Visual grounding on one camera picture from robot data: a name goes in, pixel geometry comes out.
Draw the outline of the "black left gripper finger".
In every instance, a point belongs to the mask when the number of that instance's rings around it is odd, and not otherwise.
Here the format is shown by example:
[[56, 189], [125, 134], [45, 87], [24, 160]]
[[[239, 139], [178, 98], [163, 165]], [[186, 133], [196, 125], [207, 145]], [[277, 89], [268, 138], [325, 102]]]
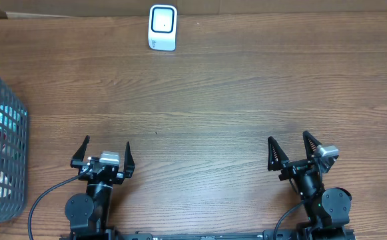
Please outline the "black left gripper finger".
[[132, 177], [134, 170], [135, 170], [135, 162], [131, 154], [130, 143], [127, 142], [126, 149], [125, 149], [125, 157], [124, 157], [124, 169], [123, 169], [124, 177]]
[[83, 160], [84, 159], [89, 140], [90, 140], [90, 137], [88, 135], [86, 135], [83, 143], [81, 144], [81, 146], [78, 148], [78, 150], [73, 155], [72, 160]]

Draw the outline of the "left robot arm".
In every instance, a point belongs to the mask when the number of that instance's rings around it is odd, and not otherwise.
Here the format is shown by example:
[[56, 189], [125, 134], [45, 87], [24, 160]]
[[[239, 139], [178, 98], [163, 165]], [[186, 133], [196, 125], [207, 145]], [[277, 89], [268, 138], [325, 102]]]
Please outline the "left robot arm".
[[65, 205], [70, 230], [76, 237], [106, 233], [113, 186], [131, 178], [135, 170], [129, 143], [124, 159], [117, 152], [103, 151], [99, 157], [89, 157], [85, 161], [89, 140], [86, 136], [70, 162], [70, 166], [78, 170], [77, 179], [87, 182], [86, 191], [72, 196]]

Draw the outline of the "teal snack packet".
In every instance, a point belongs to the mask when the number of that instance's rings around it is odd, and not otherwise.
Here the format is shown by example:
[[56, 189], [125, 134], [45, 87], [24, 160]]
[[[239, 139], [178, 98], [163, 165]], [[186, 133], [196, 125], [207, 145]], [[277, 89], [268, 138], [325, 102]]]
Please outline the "teal snack packet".
[[0, 105], [0, 130], [12, 131], [21, 135], [25, 130], [27, 112], [18, 111], [7, 105]]

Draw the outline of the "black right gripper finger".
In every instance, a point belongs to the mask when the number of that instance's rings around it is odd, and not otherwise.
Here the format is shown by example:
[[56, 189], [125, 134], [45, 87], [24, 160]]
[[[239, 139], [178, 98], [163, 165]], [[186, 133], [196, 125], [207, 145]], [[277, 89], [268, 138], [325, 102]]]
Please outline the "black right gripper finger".
[[268, 170], [278, 171], [282, 170], [289, 162], [289, 158], [285, 152], [280, 148], [278, 142], [273, 138], [268, 138]]
[[321, 142], [318, 141], [311, 133], [308, 131], [304, 131], [303, 134], [303, 141], [304, 146], [306, 150], [306, 157], [308, 159], [311, 159], [314, 155], [315, 150], [319, 145], [321, 145]]

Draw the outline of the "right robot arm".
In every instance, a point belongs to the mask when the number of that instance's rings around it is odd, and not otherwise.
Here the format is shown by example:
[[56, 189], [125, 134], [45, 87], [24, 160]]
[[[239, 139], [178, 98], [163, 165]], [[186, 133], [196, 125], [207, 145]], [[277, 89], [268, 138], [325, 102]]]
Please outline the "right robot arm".
[[351, 194], [340, 187], [325, 189], [323, 175], [339, 158], [339, 149], [324, 145], [310, 132], [302, 134], [306, 158], [290, 161], [274, 137], [268, 138], [268, 170], [280, 171], [278, 178], [289, 181], [300, 196], [300, 203], [288, 210], [277, 222], [272, 238], [278, 238], [283, 220], [300, 207], [304, 207], [308, 221], [296, 225], [290, 236], [293, 239], [353, 239], [353, 230], [347, 231], [350, 222]]

